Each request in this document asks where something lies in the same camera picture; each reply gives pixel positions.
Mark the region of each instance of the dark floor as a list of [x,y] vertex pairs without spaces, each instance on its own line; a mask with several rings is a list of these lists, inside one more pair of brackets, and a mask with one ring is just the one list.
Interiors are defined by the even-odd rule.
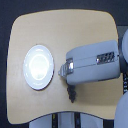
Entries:
[[[118,25],[119,37],[128,27],[128,1],[121,0],[0,0],[0,128],[28,128],[10,125],[6,112],[6,64],[11,27],[23,14],[53,9],[93,9],[109,12]],[[104,121],[112,128],[113,121]]]

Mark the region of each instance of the wood surface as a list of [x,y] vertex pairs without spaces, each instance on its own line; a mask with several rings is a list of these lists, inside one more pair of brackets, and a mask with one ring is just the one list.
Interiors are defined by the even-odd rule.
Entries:
[[[76,87],[75,103],[68,98],[67,85],[58,76],[66,53],[85,44],[118,40],[112,16],[89,10],[44,11],[20,16],[11,31],[7,61],[7,116],[12,124],[29,122],[54,112],[77,111],[114,119],[123,94],[123,79],[83,84]],[[24,58],[37,45],[46,46],[55,70],[49,86],[41,91],[29,87],[23,75]]]

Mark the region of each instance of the metal bracket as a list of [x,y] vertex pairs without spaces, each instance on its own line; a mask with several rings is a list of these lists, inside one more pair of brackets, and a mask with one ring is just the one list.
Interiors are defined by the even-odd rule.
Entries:
[[66,60],[66,63],[61,66],[58,74],[66,79],[67,75],[71,73],[73,73],[73,59],[72,58]]

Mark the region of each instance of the round plate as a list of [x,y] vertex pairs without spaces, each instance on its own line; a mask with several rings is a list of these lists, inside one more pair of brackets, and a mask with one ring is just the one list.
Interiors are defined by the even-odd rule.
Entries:
[[46,47],[36,45],[28,51],[23,72],[30,87],[36,90],[45,88],[52,79],[53,70],[53,57]]

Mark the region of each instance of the table top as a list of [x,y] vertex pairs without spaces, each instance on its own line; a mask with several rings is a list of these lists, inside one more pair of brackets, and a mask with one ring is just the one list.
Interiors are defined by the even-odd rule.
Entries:
[[[123,79],[76,86],[74,103],[67,85],[58,76],[66,53],[85,44],[118,40],[115,22],[106,12],[55,10],[20,16],[13,24],[7,61],[7,116],[12,124],[29,122],[55,112],[77,111],[113,119],[123,94]],[[23,75],[24,58],[37,44],[46,46],[54,58],[50,84],[41,91],[29,87]]]

